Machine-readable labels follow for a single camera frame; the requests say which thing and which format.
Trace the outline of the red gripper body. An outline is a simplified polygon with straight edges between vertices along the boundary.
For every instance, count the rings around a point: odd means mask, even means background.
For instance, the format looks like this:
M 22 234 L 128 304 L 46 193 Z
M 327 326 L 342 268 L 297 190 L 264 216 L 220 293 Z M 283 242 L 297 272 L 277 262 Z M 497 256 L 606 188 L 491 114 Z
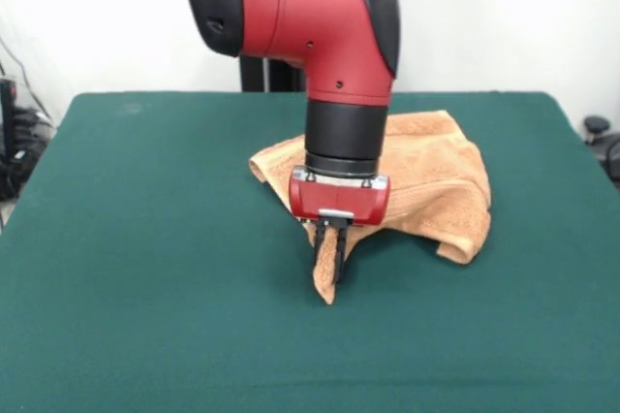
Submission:
M 389 194 L 387 175 L 333 177 L 295 166 L 289 178 L 290 210 L 302 220 L 341 218 L 358 226 L 377 226 L 386 215 Z

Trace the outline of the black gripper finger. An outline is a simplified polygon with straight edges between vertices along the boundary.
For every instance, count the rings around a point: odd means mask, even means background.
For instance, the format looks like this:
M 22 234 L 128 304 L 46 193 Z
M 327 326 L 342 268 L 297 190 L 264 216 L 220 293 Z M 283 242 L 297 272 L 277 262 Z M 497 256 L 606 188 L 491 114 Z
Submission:
M 319 219 L 315 224 L 315 235 L 313 239 L 315 264 L 319 263 L 321 248 L 325 242 L 326 230 L 329 227 L 327 219 Z
M 344 271 L 346 261 L 347 234 L 349 229 L 348 223 L 339 223 L 335 226 L 337 237 L 334 254 L 334 275 L 333 283 L 337 284 Z

